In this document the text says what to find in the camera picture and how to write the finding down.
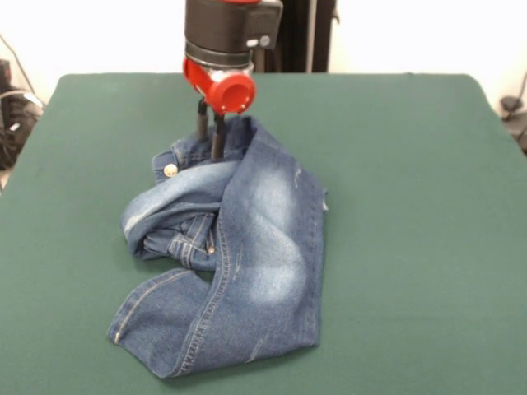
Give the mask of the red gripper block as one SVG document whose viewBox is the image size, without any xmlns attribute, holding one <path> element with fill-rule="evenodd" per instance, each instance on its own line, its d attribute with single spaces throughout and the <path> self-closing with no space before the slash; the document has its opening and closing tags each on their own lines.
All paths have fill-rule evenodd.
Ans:
<svg viewBox="0 0 527 395">
<path fill-rule="evenodd" d="M 254 102 L 256 85 L 246 69 L 215 69 L 205 67 L 190 58 L 183 62 L 184 76 L 190 86 L 203 98 L 198 102 L 197 139 L 208 139 L 208 106 L 214 113 L 216 131 L 212 140 L 211 157 L 221 159 L 226 143 L 225 115 L 241 114 Z"/>
</svg>

